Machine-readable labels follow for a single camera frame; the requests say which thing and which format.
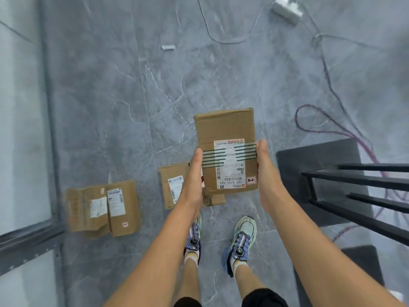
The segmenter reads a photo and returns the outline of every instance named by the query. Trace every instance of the gray marble floor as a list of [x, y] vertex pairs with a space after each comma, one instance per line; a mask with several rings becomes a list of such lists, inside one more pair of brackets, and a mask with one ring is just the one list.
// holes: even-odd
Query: gray marble floor
[[[241, 38], [269, 0], [201, 0], [212, 35]], [[51, 115], [61, 190], [135, 179], [143, 215], [140, 232], [64, 244], [69, 306], [101, 306], [140, 261], [166, 218], [157, 168], [190, 159], [197, 145], [193, 116], [210, 110], [253, 107], [257, 139], [272, 156], [283, 149], [341, 139], [304, 133], [296, 109], [318, 105], [348, 125], [331, 96], [318, 51], [310, 44], [311, 21], [291, 26], [266, 7], [252, 37], [237, 45], [212, 41], [197, 0], [43, 0]], [[323, 49], [334, 88], [384, 162], [409, 162], [409, 0], [304, 0], [322, 32], [383, 50], [331, 38]], [[175, 44], [175, 51], [161, 45]], [[336, 130], [314, 111], [300, 113], [306, 128]], [[263, 212], [258, 193], [228, 197], [204, 208], [200, 264], [205, 306], [239, 306], [234, 280], [220, 257], [242, 215], [257, 221], [250, 265], [260, 279], [298, 306], [291, 261]], [[340, 228], [323, 229], [333, 237]], [[373, 243], [365, 230], [338, 243]], [[387, 286], [404, 292], [408, 249], [385, 250]]]

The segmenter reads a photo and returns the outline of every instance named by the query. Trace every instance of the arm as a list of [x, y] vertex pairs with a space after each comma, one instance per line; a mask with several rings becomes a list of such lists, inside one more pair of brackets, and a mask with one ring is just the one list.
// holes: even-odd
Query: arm
[[203, 202], [202, 158], [203, 152], [197, 148], [175, 208], [141, 262], [105, 307], [161, 307], [171, 304], [189, 228], [199, 215]]
[[403, 307], [333, 244], [281, 183], [265, 140], [257, 146], [260, 201], [314, 307]]

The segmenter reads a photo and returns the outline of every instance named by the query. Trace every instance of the black metal railing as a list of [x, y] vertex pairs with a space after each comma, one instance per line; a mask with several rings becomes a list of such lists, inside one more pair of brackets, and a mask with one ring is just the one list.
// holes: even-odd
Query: black metal railing
[[[363, 214], [351, 211], [344, 207], [334, 205], [327, 201], [318, 200], [313, 178], [330, 180], [336, 182], [344, 182], [350, 184], [366, 185], [373, 187], [381, 187], [389, 190], [409, 191], [409, 179], [403, 178], [388, 178], [388, 177], [373, 177], [361, 174], [350, 174], [339, 170], [366, 170], [366, 171], [384, 171], [384, 172], [409, 172], [408, 164], [340, 164], [335, 165], [332, 171], [309, 171], [302, 172], [301, 174], [307, 178], [308, 187], [310, 190], [311, 199], [309, 203], [324, 211], [333, 213], [339, 217], [354, 222], [362, 227], [368, 228], [378, 234], [391, 238], [397, 242], [400, 242], [406, 246], [409, 246], [409, 231], [403, 230], [394, 225], [375, 220], [371, 217]], [[368, 195], [349, 193], [347, 198], [359, 201], [361, 203], [367, 203], [386, 209], [409, 213], [409, 203], [403, 203], [399, 201], [393, 201], [390, 199], [376, 198]]]

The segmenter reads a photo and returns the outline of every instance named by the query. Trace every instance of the white sock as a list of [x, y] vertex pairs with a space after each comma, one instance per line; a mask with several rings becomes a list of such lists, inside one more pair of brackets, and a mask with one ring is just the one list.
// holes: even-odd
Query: white sock
[[240, 266], [240, 265], [247, 265], [246, 261], [240, 261], [239, 259], [235, 259], [232, 256], [230, 257], [230, 267], [233, 271], [233, 277], [236, 276], [236, 269]]
[[196, 266], [198, 266], [199, 265], [199, 250], [195, 251], [195, 250], [186, 249], [185, 254], [184, 254], [185, 263], [187, 259], [192, 259], [193, 261], [195, 261]]

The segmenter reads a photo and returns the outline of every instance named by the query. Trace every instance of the forearm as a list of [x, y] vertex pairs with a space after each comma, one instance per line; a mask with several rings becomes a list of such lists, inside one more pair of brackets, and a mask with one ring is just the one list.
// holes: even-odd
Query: forearm
[[324, 236], [285, 189], [264, 197], [314, 307], [403, 306]]
[[194, 211], [178, 203], [141, 262], [105, 307], [169, 306]]

